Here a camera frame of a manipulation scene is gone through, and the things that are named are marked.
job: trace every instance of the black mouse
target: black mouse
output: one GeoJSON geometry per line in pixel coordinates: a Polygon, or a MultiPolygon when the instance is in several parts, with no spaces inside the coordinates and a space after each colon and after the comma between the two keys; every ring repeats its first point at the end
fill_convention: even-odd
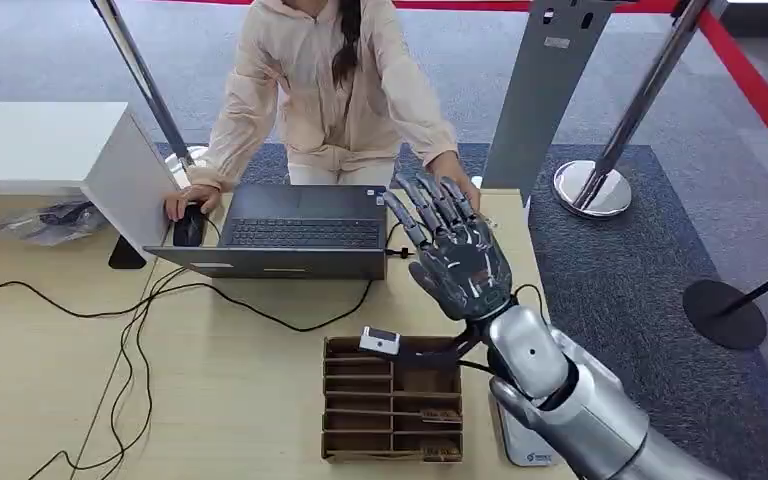
{"type": "Polygon", "coordinates": [[[204,240],[205,215],[201,203],[190,203],[184,210],[184,218],[175,222],[172,245],[176,247],[198,247],[204,240]]]}

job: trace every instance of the white panel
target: white panel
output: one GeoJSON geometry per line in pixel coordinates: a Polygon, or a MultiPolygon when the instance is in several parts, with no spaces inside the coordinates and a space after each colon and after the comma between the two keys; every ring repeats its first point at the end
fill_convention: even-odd
{"type": "Polygon", "coordinates": [[[174,178],[130,113],[122,117],[84,182],[84,193],[140,254],[162,245],[167,220],[163,196],[174,178]]]}
{"type": "Polygon", "coordinates": [[[126,110],[122,102],[0,102],[0,194],[80,187],[126,110]]]}

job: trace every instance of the black stanchion base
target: black stanchion base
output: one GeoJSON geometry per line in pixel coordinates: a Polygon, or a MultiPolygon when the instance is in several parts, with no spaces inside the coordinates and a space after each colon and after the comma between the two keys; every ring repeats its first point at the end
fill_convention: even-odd
{"type": "Polygon", "coordinates": [[[139,270],[145,267],[146,261],[134,247],[125,240],[125,237],[119,236],[119,241],[110,254],[110,260],[107,265],[114,270],[139,270]]]}
{"type": "Polygon", "coordinates": [[[717,345],[751,350],[767,337],[767,321],[757,305],[748,303],[734,313],[716,316],[743,296],[726,283],[701,280],[684,291],[684,313],[700,335],[717,345]]]}

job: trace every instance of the metallic silver arm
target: metallic silver arm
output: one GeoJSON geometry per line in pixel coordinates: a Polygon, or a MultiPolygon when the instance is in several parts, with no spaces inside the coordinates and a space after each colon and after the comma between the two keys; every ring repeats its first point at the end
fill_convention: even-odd
{"type": "Polygon", "coordinates": [[[488,343],[514,384],[499,404],[588,480],[726,480],[655,431],[602,363],[526,307],[496,318],[488,343]]]}

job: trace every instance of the laptop keyboard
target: laptop keyboard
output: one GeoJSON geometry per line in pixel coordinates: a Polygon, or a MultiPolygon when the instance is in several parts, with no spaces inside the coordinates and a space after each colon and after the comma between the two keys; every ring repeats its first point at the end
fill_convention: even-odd
{"type": "Polygon", "coordinates": [[[379,248],[379,223],[374,220],[259,220],[232,221],[226,242],[234,247],[379,248]]]}

